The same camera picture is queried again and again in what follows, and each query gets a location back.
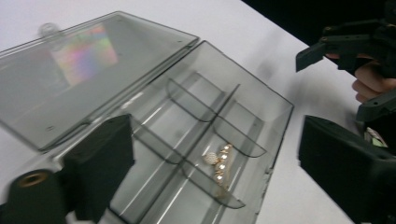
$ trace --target white surface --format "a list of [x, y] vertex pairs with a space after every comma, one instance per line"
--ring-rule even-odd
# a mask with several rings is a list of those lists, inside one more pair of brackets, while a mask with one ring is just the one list
[[[38, 38], [37, 28], [43, 23], [54, 22], [65, 29], [116, 10], [208, 40], [294, 103], [293, 116], [257, 223], [352, 223], [299, 167], [297, 151], [304, 114], [353, 127], [358, 107], [350, 88], [353, 77], [336, 70], [328, 61], [296, 74], [295, 55], [306, 45], [241, 1], [3, 0], [0, 2], [0, 50]], [[3, 188], [15, 175], [14, 170], [35, 153], [19, 146], [6, 134], [0, 136], [0, 187]]]

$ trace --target finger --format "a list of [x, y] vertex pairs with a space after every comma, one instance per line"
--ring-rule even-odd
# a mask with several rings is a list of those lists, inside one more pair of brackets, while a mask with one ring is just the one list
[[362, 104], [369, 100], [369, 99], [367, 99], [366, 97], [364, 97], [364, 96], [362, 96], [360, 94], [356, 94], [355, 98], [356, 98], [357, 101], [361, 102]]
[[352, 89], [361, 96], [364, 96], [366, 99], [372, 99], [381, 94], [380, 92], [374, 91], [370, 87], [364, 85], [359, 80], [353, 82]]
[[[333, 53], [326, 54], [326, 56], [327, 56], [328, 58], [331, 58], [331, 59], [339, 59], [339, 58], [340, 58], [340, 55], [339, 55], [339, 54], [333, 54]], [[365, 59], [373, 59], [373, 57], [371, 57], [371, 56], [368, 55], [368, 54], [358, 54], [356, 57], [357, 57], [357, 58], [365, 58]]]
[[380, 68], [381, 66], [377, 62], [367, 63], [356, 70], [355, 77], [376, 92], [386, 92], [394, 89], [396, 87], [396, 79], [383, 78]]

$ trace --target human hand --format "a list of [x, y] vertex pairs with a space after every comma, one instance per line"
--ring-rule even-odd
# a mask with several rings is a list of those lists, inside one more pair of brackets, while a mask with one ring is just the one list
[[[338, 55], [328, 54], [329, 58], [337, 59]], [[369, 58], [367, 55], [358, 55], [360, 58]], [[376, 96], [396, 88], [396, 78], [381, 76], [381, 64], [371, 61], [355, 71], [356, 80], [352, 89], [357, 92], [356, 100], [364, 103]]]

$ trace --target box lid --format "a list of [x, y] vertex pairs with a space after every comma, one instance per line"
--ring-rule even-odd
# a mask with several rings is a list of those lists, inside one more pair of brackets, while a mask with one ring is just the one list
[[115, 12], [0, 54], [0, 122], [48, 150], [146, 85], [198, 37]]

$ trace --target white table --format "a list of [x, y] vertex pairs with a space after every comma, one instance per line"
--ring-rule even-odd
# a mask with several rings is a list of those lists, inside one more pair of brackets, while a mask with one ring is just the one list
[[[299, 74], [295, 55], [306, 45], [238, 0], [3, 0], [0, 50], [38, 38], [37, 28], [54, 22], [65, 29], [113, 11], [156, 21], [208, 40], [295, 105], [275, 172], [257, 223], [352, 223], [301, 169], [297, 160], [304, 115], [354, 129], [359, 106], [350, 88], [353, 77], [324, 60]], [[0, 130], [1, 202], [5, 187], [37, 155]]]

